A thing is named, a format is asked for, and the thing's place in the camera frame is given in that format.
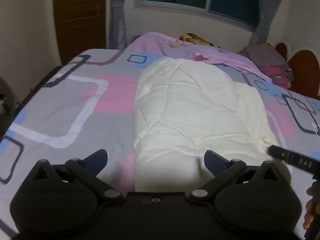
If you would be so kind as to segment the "person's right hand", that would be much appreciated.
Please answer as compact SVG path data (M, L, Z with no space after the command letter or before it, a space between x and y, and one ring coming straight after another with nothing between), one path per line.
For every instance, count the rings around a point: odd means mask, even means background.
M306 214L304 216L303 228L307 230L315 217L319 215L319 203L315 200L319 198L319 181L313 182L312 186L307 189L306 193L312 198L306 204Z

